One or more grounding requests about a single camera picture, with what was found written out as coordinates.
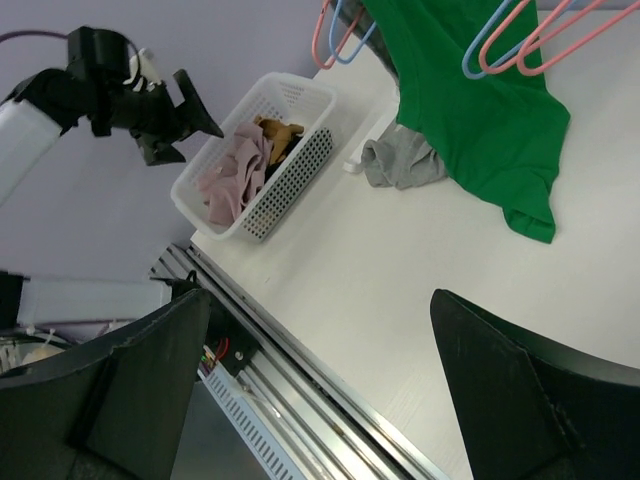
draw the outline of pink hanger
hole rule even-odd
[[[542,30],[547,28],[549,26],[549,24],[551,24],[551,22],[553,22],[560,15],[562,15],[562,13],[565,12],[566,8],[571,3],[571,0],[562,0],[560,2],[560,4],[551,12],[551,14],[538,26],[538,28],[536,28],[533,32],[531,32],[531,34],[527,37],[525,42],[522,44],[522,47],[520,47],[520,50],[519,50],[518,54],[515,57],[513,57],[512,59],[510,59],[509,61],[505,62],[504,64],[502,64],[500,66],[497,66],[497,67],[490,66],[487,63],[487,53],[489,52],[489,48],[491,48],[493,43],[498,39],[498,37],[502,34],[502,32],[504,32],[506,30],[506,28],[520,14],[520,12],[522,12],[522,10],[529,4],[530,1],[531,0],[521,0],[518,3],[518,5],[516,5],[516,7],[513,9],[513,11],[509,15],[507,15],[507,17],[502,21],[502,23],[489,36],[489,38],[487,38],[487,41],[484,43],[484,45],[480,49],[480,53],[478,55],[478,63],[480,64],[480,68],[482,68],[483,71],[485,71],[487,73],[491,73],[491,74],[502,73],[502,72],[504,72],[505,70],[507,70],[508,68],[512,67],[514,64],[517,63],[518,70],[520,70],[520,73],[522,73],[523,75],[527,75],[527,76],[538,75],[538,74],[544,72],[545,70],[547,70],[549,67],[555,65],[556,63],[558,63],[560,60],[564,59],[568,55],[572,54],[578,48],[583,46],[585,43],[593,40],[595,37],[600,35],[602,32],[604,32],[605,30],[607,30],[608,28],[610,28],[611,26],[613,26],[614,24],[616,24],[617,22],[622,20],[624,17],[629,15],[631,12],[633,12],[638,7],[640,7],[640,0],[637,0],[632,5],[630,5],[629,7],[625,8],[624,10],[622,10],[615,17],[613,17],[610,20],[608,20],[607,22],[605,22],[599,28],[597,28],[596,30],[594,30],[593,32],[588,34],[587,36],[583,37],[578,42],[576,42],[573,45],[571,45],[564,52],[556,55],[554,58],[552,58],[551,60],[545,62],[544,64],[542,64],[539,67],[528,68],[524,63],[525,62],[525,58],[527,57],[527,55],[529,55],[530,53],[532,53],[535,50],[537,50],[538,48],[540,48],[541,45],[543,45],[547,41],[551,40],[553,37],[558,35],[560,32],[564,31],[566,28],[568,28],[571,25],[573,25],[574,23],[576,23],[578,20],[580,20],[582,17],[584,17],[587,13],[589,13],[590,11],[594,10],[595,8],[599,7],[604,2],[607,1],[607,0],[595,0],[589,6],[587,6],[584,9],[582,9],[580,12],[578,12],[573,17],[571,17],[569,20],[567,20],[562,25],[557,27],[555,30],[553,30],[550,33],[547,33],[543,37],[541,37],[538,40],[536,40],[536,38],[538,38],[538,36],[542,32]]]
[[[622,20],[627,15],[629,15],[635,9],[640,7],[640,0],[635,1],[634,3],[629,5],[627,8],[622,10],[620,13],[618,13],[617,15],[615,15],[614,17],[610,18],[605,23],[600,25],[593,32],[591,32],[590,34],[584,36],[582,39],[578,40],[576,43],[571,45],[564,52],[559,53],[558,55],[553,57],[551,60],[548,60],[548,61],[544,62],[542,65],[540,65],[539,67],[536,67],[536,68],[527,67],[525,65],[524,61],[525,61],[525,57],[529,54],[528,50],[529,50],[530,46],[533,45],[534,39],[538,35],[540,35],[540,32],[542,30],[544,30],[545,28],[547,28],[549,26],[549,24],[551,22],[553,22],[553,20],[555,18],[557,18],[558,11],[561,11],[563,9],[563,7],[565,5],[567,5],[570,1],[571,0],[562,0],[562,2],[560,2],[560,4],[551,12],[551,14],[538,26],[538,28],[536,28],[533,32],[531,32],[531,35],[529,35],[527,37],[527,39],[525,40],[524,44],[520,48],[520,51],[518,52],[518,55],[516,55],[516,63],[518,65],[518,70],[520,70],[520,73],[522,73],[523,75],[527,75],[527,76],[531,77],[533,75],[538,75],[538,74],[544,72],[545,70],[547,70],[548,68],[552,67],[553,65],[555,65],[556,63],[558,63],[559,61],[564,59],[565,57],[571,55],[573,52],[575,52],[577,49],[582,47],[584,44],[586,44],[586,43],[590,42],[591,40],[593,40],[594,38],[596,38],[598,35],[600,35],[605,30],[608,30],[609,28],[611,28],[613,25],[618,23],[620,20]],[[560,32],[562,32],[563,30],[565,30],[566,28],[568,28],[569,26],[573,25],[575,22],[580,20],[582,17],[584,17],[591,10],[593,10],[594,8],[602,5],[606,1],[607,0],[595,0],[588,7],[584,8],[579,13],[577,13],[576,15],[571,17],[569,20],[567,20],[565,23],[563,23],[562,25],[557,27],[551,33],[545,35],[545,37],[544,37],[545,41],[550,39],[550,38],[555,37]]]
[[[320,36],[320,30],[322,29],[324,16],[327,13],[330,3],[331,3],[331,0],[325,0],[324,3],[322,4],[322,10],[320,12],[320,16],[318,17],[318,22],[316,23],[316,29],[313,31],[313,39],[311,40],[311,56],[313,57],[313,61],[316,62],[316,65],[318,65],[318,68],[321,68],[322,70],[329,70],[331,67],[333,67],[333,64],[336,63],[336,58],[333,55],[329,57],[329,61],[327,63],[323,63],[322,60],[320,60],[320,57],[318,56],[318,37]],[[358,22],[362,18],[362,15],[364,14],[364,12],[365,12],[365,9],[363,6],[362,8],[360,8],[358,15],[356,15],[356,18],[353,20],[351,25],[349,25],[349,28],[347,29],[347,32],[344,34],[344,37],[342,37],[342,40],[340,40],[340,43],[336,48],[336,53],[339,54],[342,51],[345,44],[347,43],[347,40],[349,40],[349,35],[351,35],[353,31],[356,29],[356,27],[358,26]]]

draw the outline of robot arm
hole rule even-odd
[[[69,34],[66,70],[47,69],[20,83],[0,105],[0,206],[56,140],[86,116],[96,137],[129,130],[147,165],[184,162],[173,147],[196,131],[222,137],[184,70],[174,74],[184,102],[164,82],[129,79],[129,41],[110,30]]]

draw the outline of pink cloth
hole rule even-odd
[[[241,123],[225,155],[197,181],[209,221],[231,226],[264,186],[273,142],[254,123]]]

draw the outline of white table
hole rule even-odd
[[[591,14],[545,57],[609,15]],[[317,75],[344,94],[351,140],[282,225],[259,246],[193,241],[451,478],[471,478],[429,319],[436,288],[640,368],[639,31],[634,13],[547,75],[573,115],[550,246],[513,233],[499,208],[451,180],[398,192],[342,171],[393,86],[368,50]]]

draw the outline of green t-shirt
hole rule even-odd
[[[569,112],[542,75],[513,67],[469,80],[462,56],[500,0],[364,0],[400,82],[398,122],[422,132],[465,190],[502,207],[509,226],[550,243],[549,207]],[[531,3],[496,41],[489,63],[537,26]],[[478,70],[477,52],[471,62]],[[540,53],[527,65],[538,66]]]

